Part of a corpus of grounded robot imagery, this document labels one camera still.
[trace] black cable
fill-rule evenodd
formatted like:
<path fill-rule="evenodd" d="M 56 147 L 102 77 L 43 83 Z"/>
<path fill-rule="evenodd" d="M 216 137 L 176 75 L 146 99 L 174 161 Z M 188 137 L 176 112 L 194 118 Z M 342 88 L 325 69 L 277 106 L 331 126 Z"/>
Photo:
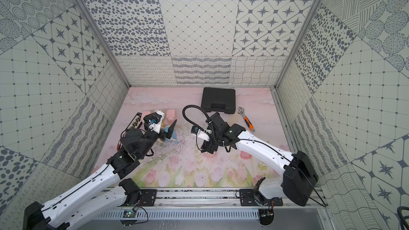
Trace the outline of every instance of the black cable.
<path fill-rule="evenodd" d="M 153 156 L 153 150 L 151 149 L 151 153 L 150 155 L 146 154 L 145 156 Z"/>
<path fill-rule="evenodd" d="M 105 167 L 105 169 L 103 169 L 98 175 L 96 175 L 95 177 L 92 178 L 92 180 L 94 180 L 96 177 L 98 177 L 99 175 L 101 175 L 107 168 L 109 167 L 109 164 Z M 91 180 L 87 181 L 85 184 L 83 184 L 82 186 L 78 187 L 77 189 L 75 189 L 74 191 L 72 191 L 69 195 L 63 197 L 61 200 L 59 200 L 58 202 L 56 202 L 55 204 L 53 204 L 51 207 L 54 207 L 55 205 L 59 204 L 60 202 L 62 202 L 65 198 L 69 197 L 70 195 L 72 195 L 74 192 L 78 191 L 80 188 L 82 188 L 83 186 L 87 185 L 89 182 L 91 182 Z"/>
<path fill-rule="evenodd" d="M 146 213 L 146 221 L 144 221 L 144 222 L 137 222 L 137 223 L 135 223 L 135 224 L 133 224 L 133 225 L 146 223 L 146 222 L 148 222 L 148 220 L 149 220 L 148 212 L 146 211 L 146 209 L 144 209 L 144 207 L 140 207 L 141 203 L 142 203 L 142 199 L 140 200 L 140 202 L 138 203 L 137 206 L 135 206 L 135 207 L 132 208 L 132 211 L 133 211 L 135 214 L 137 214 L 137 211 L 138 211 L 139 208 L 143 209 L 143 210 L 145 211 L 145 213 Z"/>
<path fill-rule="evenodd" d="M 185 114 L 185 111 L 186 111 L 186 109 L 188 109 L 188 108 L 195 108 L 195 109 L 198 109 L 198 110 L 200 110 L 204 115 L 205 115 L 205 117 L 206 117 L 206 120 L 208 121 L 208 125 L 209 125 L 209 127 L 210 127 L 210 130 L 212 131 L 210 134 L 208 133 L 208 136 L 210 137 L 210 139 L 209 139 L 209 142 L 210 142 L 210 144 L 209 144 L 209 147 L 207 148 L 207 149 L 199 149 L 202 153 L 204 153 L 204 152 L 208 152 L 208 151 L 210 151 L 211 150 L 211 147 L 212 147 L 212 144 L 217 144 L 218 146 L 221 146 L 221 147 L 227 147 L 227 146 L 229 146 L 228 144 L 226 144 L 226 145 L 224 145 L 224 144 L 222 144 L 222 143 L 219 143 L 219 142 L 217 142 L 217 139 L 216 139 L 216 136 L 215 136 L 215 131 L 214 131 L 214 123 L 213 123 L 213 121 L 210 119 L 210 117 L 209 117 L 209 115 L 206 113 L 206 111 L 204 110 L 204 109 L 202 109 L 201 107 L 199 107 L 199 106 L 197 106 L 197 105 L 187 105 L 186 107 L 184 107 L 183 108 L 183 110 L 181 111 L 181 113 L 182 113 L 182 115 L 183 115 L 183 117 L 189 122 L 189 123 L 191 123 L 193 126 L 195 126 L 195 127 L 197 127 L 198 129 L 200 129 L 201 131 L 203 131 L 203 132 L 206 132 L 201 126 L 199 126 L 198 124 L 196 124 L 195 122 L 193 122 L 192 120 L 190 120 L 189 118 L 187 118 L 187 116 L 186 116 L 186 114 Z"/>
<path fill-rule="evenodd" d="M 241 139 L 241 141 L 251 141 L 251 142 L 261 143 L 261 144 L 263 144 L 263 145 L 265 145 L 265 146 L 268 146 L 270 149 L 272 149 L 274 152 L 276 152 L 279 156 L 281 156 L 281 157 L 284 158 L 285 160 L 291 162 L 288 158 L 286 158 L 285 156 L 283 156 L 282 154 L 280 154 L 277 150 L 275 150 L 274 148 L 270 147 L 269 145 L 267 145 L 267 144 L 265 144 L 265 143 L 263 143 L 263 142 L 256 141 L 256 140 L 247 140 L 247 139 Z M 313 200 L 314 202 L 318 203 L 318 204 L 321 205 L 322 207 L 326 208 L 327 205 L 325 204 L 324 200 L 321 198 L 320 194 L 315 190 L 315 187 L 311 184 L 311 182 L 309 181 L 309 179 L 307 178 L 307 176 L 304 174 L 304 172 L 303 172 L 297 165 L 294 165 L 294 166 L 304 175 L 305 179 L 308 181 L 308 183 L 310 184 L 310 186 L 314 189 L 315 193 L 316 193 L 316 194 L 318 195 L 318 197 L 320 198 L 322 204 L 319 203 L 319 202 L 317 202 L 316 200 L 314 200 L 314 199 L 311 198 L 311 197 L 310 197 L 310 199 Z"/>

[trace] adjustable wrench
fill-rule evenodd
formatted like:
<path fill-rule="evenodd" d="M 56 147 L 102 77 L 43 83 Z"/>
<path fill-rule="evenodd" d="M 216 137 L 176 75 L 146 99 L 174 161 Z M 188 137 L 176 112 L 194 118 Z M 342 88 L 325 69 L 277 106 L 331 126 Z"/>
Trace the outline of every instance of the adjustable wrench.
<path fill-rule="evenodd" d="M 255 132 L 256 130 L 254 130 L 254 126 L 252 125 L 252 123 L 250 122 L 250 120 L 247 118 L 246 115 L 244 115 L 244 108 L 243 107 L 238 107 L 238 111 L 237 111 L 241 116 L 243 116 L 244 121 L 246 122 L 248 128 L 252 131 Z"/>

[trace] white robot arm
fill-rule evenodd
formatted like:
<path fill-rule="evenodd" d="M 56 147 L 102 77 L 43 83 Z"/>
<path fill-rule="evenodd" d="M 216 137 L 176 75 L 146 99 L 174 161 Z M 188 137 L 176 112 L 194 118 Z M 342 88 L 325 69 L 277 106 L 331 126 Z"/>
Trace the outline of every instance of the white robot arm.
<path fill-rule="evenodd" d="M 122 147 L 91 176 L 67 192 L 43 204 L 33 202 L 24 210 L 24 230 L 74 230 L 113 207 L 135 205 L 141 201 L 140 188 L 128 178 L 145 156 L 153 155 L 152 146 L 158 138 L 171 138 L 176 120 L 167 132 L 161 130 L 164 113 L 156 111 L 144 117 L 145 133 L 127 129 L 121 136 Z M 92 199 L 105 187 L 119 183 L 109 192 Z"/>
<path fill-rule="evenodd" d="M 206 130 L 186 117 L 185 111 L 188 108 L 202 111 L 208 124 Z M 191 133 L 203 139 L 203 145 L 200 149 L 202 153 L 213 154 L 218 147 L 224 147 L 227 152 L 230 152 L 231 148 L 247 152 L 272 167 L 283 177 L 281 187 L 291 201 L 300 206 L 306 205 L 318 182 L 318 176 L 305 153 L 298 151 L 293 154 L 274 147 L 240 125 L 229 126 L 227 122 L 222 120 L 218 112 L 208 116 L 205 110 L 196 105 L 187 105 L 183 109 L 182 115 L 193 125 Z M 277 187 L 275 181 L 266 178 L 259 180 L 253 188 L 255 200 L 259 204 L 265 204 L 275 197 L 274 194 L 277 192 L 273 187 Z"/>

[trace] mounting plate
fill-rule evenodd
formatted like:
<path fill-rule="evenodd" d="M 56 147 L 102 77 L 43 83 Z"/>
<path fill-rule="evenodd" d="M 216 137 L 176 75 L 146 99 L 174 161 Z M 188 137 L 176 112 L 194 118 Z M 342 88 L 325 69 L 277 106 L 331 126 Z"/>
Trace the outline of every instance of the mounting plate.
<path fill-rule="evenodd" d="M 241 206 L 261 206 L 256 203 L 254 199 L 253 189 L 240 189 L 240 205 Z M 273 206 L 283 206 L 283 199 L 281 197 L 275 197 L 272 199 Z"/>
<path fill-rule="evenodd" d="M 156 200 L 156 189 L 141 189 L 142 207 L 152 207 Z"/>

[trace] wrench head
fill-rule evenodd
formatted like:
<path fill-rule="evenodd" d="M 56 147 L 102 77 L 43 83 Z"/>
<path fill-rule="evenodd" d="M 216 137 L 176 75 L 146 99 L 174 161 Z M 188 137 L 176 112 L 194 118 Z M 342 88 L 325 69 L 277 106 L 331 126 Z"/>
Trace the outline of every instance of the wrench head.
<path fill-rule="evenodd" d="M 243 107 L 238 107 L 237 111 L 240 115 L 244 115 L 244 108 Z"/>

